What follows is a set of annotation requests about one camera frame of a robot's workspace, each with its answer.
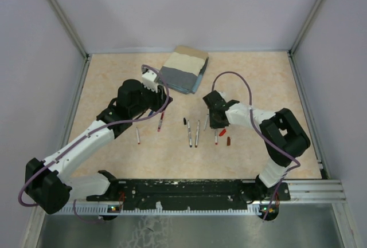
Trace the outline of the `white red-end marker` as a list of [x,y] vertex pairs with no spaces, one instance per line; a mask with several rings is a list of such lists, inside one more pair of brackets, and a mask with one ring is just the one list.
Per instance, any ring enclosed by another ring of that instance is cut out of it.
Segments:
[[214,143],[215,145],[218,145],[218,129],[215,129],[214,131]]

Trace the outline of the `red marker cap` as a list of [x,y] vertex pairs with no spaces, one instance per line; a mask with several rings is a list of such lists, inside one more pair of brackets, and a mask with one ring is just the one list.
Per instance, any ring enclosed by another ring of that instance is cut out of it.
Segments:
[[219,133],[219,136],[223,136],[225,135],[225,133],[227,132],[227,130],[224,128],[220,133]]

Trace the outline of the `red clear pen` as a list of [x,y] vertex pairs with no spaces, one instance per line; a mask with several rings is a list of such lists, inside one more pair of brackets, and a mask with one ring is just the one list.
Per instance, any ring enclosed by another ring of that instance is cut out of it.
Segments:
[[157,132],[161,131],[161,127],[162,127],[162,123],[163,123],[163,117],[164,117],[164,111],[161,113],[160,119],[159,119],[159,123],[158,123],[158,128],[157,128]]

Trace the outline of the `white blue-end marker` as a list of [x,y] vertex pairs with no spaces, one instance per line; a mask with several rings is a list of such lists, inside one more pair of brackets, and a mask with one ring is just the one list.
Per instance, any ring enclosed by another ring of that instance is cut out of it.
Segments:
[[192,148],[192,133],[191,133],[191,127],[190,127],[190,121],[187,120],[187,127],[188,127],[188,140],[189,140],[189,147]]

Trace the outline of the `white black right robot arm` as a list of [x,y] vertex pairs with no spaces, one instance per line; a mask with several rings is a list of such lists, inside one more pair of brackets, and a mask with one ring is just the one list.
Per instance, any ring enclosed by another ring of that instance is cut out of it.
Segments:
[[264,111],[237,100],[225,101],[216,90],[204,96],[203,101],[212,129],[230,125],[250,127],[263,139],[270,159],[255,179],[255,191],[264,200],[272,198],[289,171],[300,167],[297,158],[311,144],[292,111]]

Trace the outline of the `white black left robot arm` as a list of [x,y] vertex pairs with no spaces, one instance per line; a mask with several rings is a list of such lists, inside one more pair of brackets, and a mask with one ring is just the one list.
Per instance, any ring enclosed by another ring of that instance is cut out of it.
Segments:
[[44,160],[33,158],[27,163],[25,184],[19,193],[27,194],[48,214],[60,211],[72,200],[119,199],[118,180],[111,173],[100,170],[92,176],[72,178],[71,175],[134,122],[144,121],[146,111],[152,110],[156,115],[171,101],[167,85],[144,84],[135,79],[124,81],[118,95],[81,135]]

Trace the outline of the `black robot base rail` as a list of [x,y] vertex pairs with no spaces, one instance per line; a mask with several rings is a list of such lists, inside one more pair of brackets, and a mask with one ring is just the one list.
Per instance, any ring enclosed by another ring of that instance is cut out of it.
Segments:
[[124,210],[246,210],[256,201],[289,201],[287,183],[266,188],[255,180],[242,179],[114,179],[102,195],[89,202],[118,202]]

